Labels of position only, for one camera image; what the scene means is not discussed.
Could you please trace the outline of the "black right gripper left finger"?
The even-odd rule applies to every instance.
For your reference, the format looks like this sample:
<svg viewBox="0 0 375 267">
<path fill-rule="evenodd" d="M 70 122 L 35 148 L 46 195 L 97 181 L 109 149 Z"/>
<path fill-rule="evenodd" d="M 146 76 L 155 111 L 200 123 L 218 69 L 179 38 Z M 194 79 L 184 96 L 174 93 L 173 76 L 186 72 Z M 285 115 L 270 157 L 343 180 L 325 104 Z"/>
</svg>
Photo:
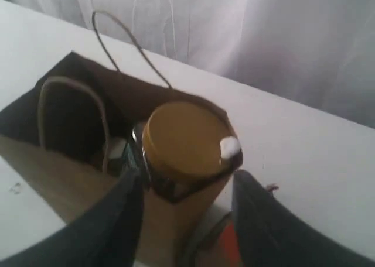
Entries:
<svg viewBox="0 0 375 267">
<path fill-rule="evenodd" d="M 1 266 L 133 266 L 143 210 L 140 171 L 129 169 L 82 216 Z"/>
</svg>

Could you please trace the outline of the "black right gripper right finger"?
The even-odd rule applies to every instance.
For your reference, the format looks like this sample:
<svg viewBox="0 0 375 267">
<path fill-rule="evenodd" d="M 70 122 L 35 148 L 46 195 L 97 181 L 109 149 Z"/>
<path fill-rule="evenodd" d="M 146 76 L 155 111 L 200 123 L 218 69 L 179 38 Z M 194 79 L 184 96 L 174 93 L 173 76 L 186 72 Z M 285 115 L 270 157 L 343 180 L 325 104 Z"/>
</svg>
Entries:
<svg viewBox="0 0 375 267">
<path fill-rule="evenodd" d="M 245 170 L 233 174 L 231 208 L 244 266 L 374 266 L 294 216 Z"/>
</svg>

